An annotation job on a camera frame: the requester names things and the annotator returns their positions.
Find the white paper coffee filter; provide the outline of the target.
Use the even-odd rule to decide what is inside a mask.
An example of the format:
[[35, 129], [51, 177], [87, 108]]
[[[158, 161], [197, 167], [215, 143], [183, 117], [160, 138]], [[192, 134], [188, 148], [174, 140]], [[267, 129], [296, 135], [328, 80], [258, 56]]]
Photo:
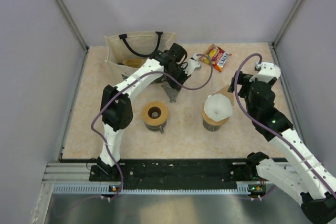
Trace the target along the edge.
[[232, 116], [233, 107], [228, 97], [217, 93], [207, 97], [204, 112], [211, 120], [219, 122]]

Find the grey glass dripper cone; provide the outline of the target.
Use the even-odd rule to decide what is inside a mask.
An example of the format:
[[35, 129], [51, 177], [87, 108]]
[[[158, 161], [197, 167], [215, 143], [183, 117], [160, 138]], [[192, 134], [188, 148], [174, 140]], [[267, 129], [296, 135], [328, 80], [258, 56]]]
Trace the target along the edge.
[[168, 83], [162, 84], [161, 87], [168, 96], [170, 103], [175, 103], [180, 92], [171, 88]]

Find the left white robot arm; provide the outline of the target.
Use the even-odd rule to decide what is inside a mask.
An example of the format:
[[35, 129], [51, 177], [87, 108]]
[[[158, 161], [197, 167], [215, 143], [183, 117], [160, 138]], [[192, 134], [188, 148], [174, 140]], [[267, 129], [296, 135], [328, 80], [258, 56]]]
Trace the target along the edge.
[[172, 90], [179, 92], [181, 85], [201, 68], [200, 55], [195, 54], [184, 61], [186, 55], [186, 50], [174, 43], [168, 50], [152, 53], [138, 70], [122, 82], [104, 88], [100, 108], [104, 128], [101, 134], [103, 148], [97, 164], [107, 180], [114, 180], [119, 174], [116, 163], [120, 160], [123, 131], [133, 119], [133, 101], [162, 76], [167, 77], [167, 84]]

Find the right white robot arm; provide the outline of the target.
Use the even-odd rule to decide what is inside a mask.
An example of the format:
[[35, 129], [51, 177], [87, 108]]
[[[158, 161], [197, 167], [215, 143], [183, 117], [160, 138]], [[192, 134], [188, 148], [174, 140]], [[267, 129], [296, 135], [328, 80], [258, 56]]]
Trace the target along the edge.
[[290, 172], [262, 152], [248, 155], [245, 166], [248, 178], [263, 178], [289, 195], [312, 223], [329, 223], [335, 219], [335, 176], [328, 172], [307, 148], [293, 124], [275, 108], [272, 86], [281, 75], [273, 63], [255, 65], [255, 75], [238, 69], [228, 88], [239, 107], [252, 121], [256, 131], [283, 154], [293, 168]]

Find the brown paper coffee filter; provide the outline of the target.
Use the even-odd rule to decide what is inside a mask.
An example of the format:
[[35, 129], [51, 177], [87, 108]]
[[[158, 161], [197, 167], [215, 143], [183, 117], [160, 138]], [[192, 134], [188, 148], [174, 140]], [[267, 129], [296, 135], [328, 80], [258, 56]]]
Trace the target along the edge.
[[226, 85], [223, 88], [221, 88], [219, 91], [217, 91], [217, 93], [220, 93], [222, 95], [224, 95], [225, 97], [227, 97], [230, 100], [230, 103], [232, 106], [234, 106], [234, 102], [235, 102], [235, 96], [232, 92], [229, 92], [230, 85]]

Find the brown box in bag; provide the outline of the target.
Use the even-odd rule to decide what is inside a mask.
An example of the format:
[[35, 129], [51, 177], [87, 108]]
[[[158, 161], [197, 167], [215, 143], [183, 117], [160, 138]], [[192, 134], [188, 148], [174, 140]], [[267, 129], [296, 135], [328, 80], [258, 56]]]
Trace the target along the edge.
[[122, 64], [131, 68], [140, 68], [145, 61], [146, 59], [125, 59], [122, 61]]

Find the red yellow candy packet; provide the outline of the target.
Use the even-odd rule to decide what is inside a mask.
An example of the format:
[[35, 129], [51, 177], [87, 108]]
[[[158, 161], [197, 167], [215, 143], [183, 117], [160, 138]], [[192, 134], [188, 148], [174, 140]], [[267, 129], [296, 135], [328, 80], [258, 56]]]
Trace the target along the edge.
[[201, 61], [212, 65], [217, 71], [222, 72], [227, 59], [232, 55], [221, 47], [211, 44], [201, 56]]

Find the beige canvas tote bag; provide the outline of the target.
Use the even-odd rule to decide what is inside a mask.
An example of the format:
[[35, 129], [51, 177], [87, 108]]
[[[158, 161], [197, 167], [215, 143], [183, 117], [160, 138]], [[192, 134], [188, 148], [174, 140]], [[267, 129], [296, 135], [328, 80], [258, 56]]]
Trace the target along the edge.
[[177, 42], [176, 33], [166, 31], [136, 31], [125, 34], [106, 36], [112, 85], [118, 84], [132, 75], [138, 67], [126, 66], [125, 60], [147, 60], [155, 51], [170, 49]]

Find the grey glass carafe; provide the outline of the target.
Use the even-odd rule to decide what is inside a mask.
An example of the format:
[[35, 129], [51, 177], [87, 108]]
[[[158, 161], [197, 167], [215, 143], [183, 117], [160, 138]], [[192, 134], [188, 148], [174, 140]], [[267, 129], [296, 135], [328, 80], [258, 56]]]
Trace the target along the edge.
[[213, 125], [203, 121], [203, 127], [210, 132], [215, 132], [221, 128], [221, 125]]

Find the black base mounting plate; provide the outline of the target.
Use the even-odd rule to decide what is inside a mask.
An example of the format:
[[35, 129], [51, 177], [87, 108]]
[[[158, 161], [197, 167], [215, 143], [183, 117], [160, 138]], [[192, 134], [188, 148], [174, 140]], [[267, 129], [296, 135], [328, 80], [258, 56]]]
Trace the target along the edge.
[[234, 182], [261, 181], [245, 158], [122, 159], [108, 173], [93, 165], [91, 182], [123, 182], [127, 189], [221, 188]]

